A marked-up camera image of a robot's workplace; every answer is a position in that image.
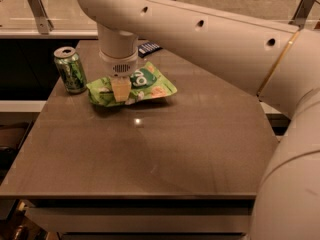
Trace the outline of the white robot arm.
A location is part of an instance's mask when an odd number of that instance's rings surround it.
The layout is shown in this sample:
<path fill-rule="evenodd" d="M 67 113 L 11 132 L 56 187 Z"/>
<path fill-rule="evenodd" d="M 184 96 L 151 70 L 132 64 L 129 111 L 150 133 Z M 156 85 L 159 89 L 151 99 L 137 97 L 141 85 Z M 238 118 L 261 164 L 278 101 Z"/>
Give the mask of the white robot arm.
<path fill-rule="evenodd" d="M 153 41 L 287 115 L 259 185 L 248 240 L 320 240 L 320 37 L 172 0 L 77 0 L 98 26 L 107 74 Z"/>

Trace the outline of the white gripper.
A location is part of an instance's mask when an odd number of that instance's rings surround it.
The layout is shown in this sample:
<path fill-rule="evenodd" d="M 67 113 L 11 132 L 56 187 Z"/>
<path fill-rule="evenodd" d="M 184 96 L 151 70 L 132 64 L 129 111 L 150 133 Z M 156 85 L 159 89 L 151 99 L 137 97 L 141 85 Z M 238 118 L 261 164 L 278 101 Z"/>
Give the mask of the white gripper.
<path fill-rule="evenodd" d="M 125 102 L 131 91 L 130 76 L 137 69 L 138 53 L 123 58 L 113 58 L 99 51 L 99 57 L 107 76 L 111 79 L 112 91 L 117 102 Z"/>

